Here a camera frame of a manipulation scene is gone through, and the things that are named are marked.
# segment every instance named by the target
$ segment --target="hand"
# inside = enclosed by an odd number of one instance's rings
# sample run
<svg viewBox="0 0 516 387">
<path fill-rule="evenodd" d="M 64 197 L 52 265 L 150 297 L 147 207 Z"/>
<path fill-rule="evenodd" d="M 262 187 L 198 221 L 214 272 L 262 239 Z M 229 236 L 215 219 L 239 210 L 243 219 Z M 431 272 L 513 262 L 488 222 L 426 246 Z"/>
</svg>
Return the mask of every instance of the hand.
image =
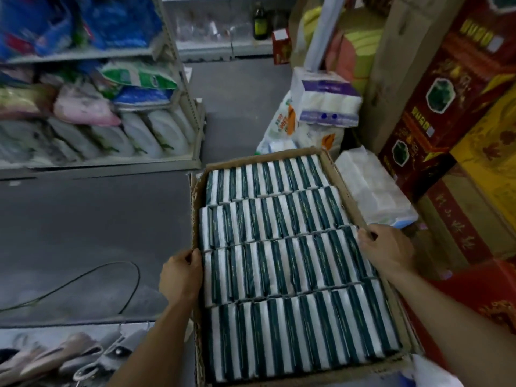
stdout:
<svg viewBox="0 0 516 387">
<path fill-rule="evenodd" d="M 414 266 L 414 246 L 402 231 L 390 225 L 371 224 L 371 232 L 378 235 L 376 240 L 364 228 L 358 231 L 358 243 L 362 253 L 388 280 L 399 273 L 416 272 Z"/>
<path fill-rule="evenodd" d="M 159 291 L 169 304 L 187 302 L 193 305 L 202 286 L 202 264 L 199 249 L 185 250 L 171 256 L 159 276 Z"/>
</svg>

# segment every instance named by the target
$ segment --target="yellow box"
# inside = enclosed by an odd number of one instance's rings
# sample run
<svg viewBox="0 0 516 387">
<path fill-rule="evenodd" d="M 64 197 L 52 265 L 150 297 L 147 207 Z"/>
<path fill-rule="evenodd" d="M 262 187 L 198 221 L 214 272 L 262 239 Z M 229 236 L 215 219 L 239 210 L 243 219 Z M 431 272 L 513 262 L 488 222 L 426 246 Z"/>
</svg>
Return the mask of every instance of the yellow box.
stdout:
<svg viewBox="0 0 516 387">
<path fill-rule="evenodd" d="M 516 84 L 451 154 L 516 228 Z"/>
</svg>

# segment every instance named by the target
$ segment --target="black cable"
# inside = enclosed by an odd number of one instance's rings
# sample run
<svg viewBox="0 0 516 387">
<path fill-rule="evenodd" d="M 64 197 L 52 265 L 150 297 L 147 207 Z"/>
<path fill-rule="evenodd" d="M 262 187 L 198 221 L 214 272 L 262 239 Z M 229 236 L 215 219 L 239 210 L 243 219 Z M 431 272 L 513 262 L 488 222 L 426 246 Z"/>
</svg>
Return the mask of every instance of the black cable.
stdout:
<svg viewBox="0 0 516 387">
<path fill-rule="evenodd" d="M 122 263 L 122 264 L 130 264 L 132 266 L 134 266 L 136 268 L 136 271 L 138 272 L 138 279 L 136 280 L 136 285 L 134 286 L 134 289 L 132 290 L 132 293 L 131 295 L 129 296 L 129 299 L 126 301 L 126 303 L 124 304 L 124 306 L 122 307 L 122 309 L 120 310 L 120 312 L 117 314 L 117 315 L 121 315 L 127 308 L 127 306 L 129 305 L 129 303 L 131 302 L 132 300 L 132 297 L 134 296 L 134 294 L 136 293 L 136 290 L 138 289 L 138 287 L 140 286 L 140 278 L 141 278 L 141 272 L 140 272 L 140 268 L 138 267 L 138 265 L 136 265 L 134 262 L 131 262 L 129 260 L 117 260 L 115 262 L 108 262 L 104 265 L 100 265 L 100 266 L 97 266 L 91 270 L 88 270 L 86 273 L 83 273 L 77 277 L 75 277 L 74 279 L 71 279 L 70 281 L 68 281 L 67 283 L 59 286 L 58 288 L 54 289 L 53 291 L 50 291 L 50 292 L 47 292 L 45 293 L 44 295 L 42 296 L 39 296 L 35 299 L 32 299 L 32 300 L 29 300 L 29 301 L 25 301 L 23 303 L 20 303 L 20 304 L 17 304 L 16 306 L 12 306 L 12 307 L 8 307 L 8 308 L 2 308 L 0 309 L 0 312 L 6 312 L 6 311 L 11 311 L 11 310 L 17 310 L 19 308 L 23 308 L 23 307 L 28 307 L 28 306 L 35 306 L 36 304 L 38 304 L 41 300 L 43 300 L 44 298 L 47 298 L 48 296 L 52 295 L 53 293 L 57 292 L 57 291 L 60 291 L 61 289 L 63 289 L 64 287 L 70 285 L 71 283 L 77 281 L 77 280 L 80 280 L 82 277 L 90 274 L 90 273 L 93 273 L 94 271 L 102 268 L 102 267 L 105 267 L 105 266 L 109 266 L 109 265 L 115 265 L 115 264 L 119 264 L 119 263 Z"/>
</svg>

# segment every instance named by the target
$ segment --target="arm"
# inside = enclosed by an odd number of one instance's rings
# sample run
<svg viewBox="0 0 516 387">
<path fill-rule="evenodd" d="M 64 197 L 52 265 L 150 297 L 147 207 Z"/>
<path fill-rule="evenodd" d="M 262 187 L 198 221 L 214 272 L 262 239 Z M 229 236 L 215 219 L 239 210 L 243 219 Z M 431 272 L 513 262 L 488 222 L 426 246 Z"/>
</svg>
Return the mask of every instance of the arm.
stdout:
<svg viewBox="0 0 516 387">
<path fill-rule="evenodd" d="M 378 237 L 372 240 L 360 229 L 360 249 L 402 294 L 464 386 L 514 386 L 516 336 L 417 275 L 414 247 L 400 230 L 378 224 L 370 229 Z"/>
<path fill-rule="evenodd" d="M 108 387 L 161 387 L 177 382 L 186 325 L 201 284 L 198 249 L 181 252 L 163 265 L 159 291 L 167 298 L 168 306 L 127 362 L 111 377 Z"/>
</svg>

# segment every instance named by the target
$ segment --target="gray floor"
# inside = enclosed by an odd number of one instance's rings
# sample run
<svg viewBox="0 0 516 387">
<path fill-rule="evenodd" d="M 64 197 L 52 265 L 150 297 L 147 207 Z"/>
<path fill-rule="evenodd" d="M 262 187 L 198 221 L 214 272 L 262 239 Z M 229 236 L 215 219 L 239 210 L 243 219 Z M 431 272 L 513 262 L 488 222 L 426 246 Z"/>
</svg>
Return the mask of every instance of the gray floor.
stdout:
<svg viewBox="0 0 516 387">
<path fill-rule="evenodd" d="M 192 66 L 194 96 L 207 110 L 203 163 L 252 155 L 289 89 L 290 66 L 270 58 Z M 190 244 L 185 174 L 0 183 L 0 309 L 97 265 L 131 260 L 141 284 L 123 318 L 155 319 L 164 307 L 161 266 Z M 0 326 L 118 320 L 135 280 L 131 266 L 103 268 L 37 306 L 2 312 Z"/>
</svg>

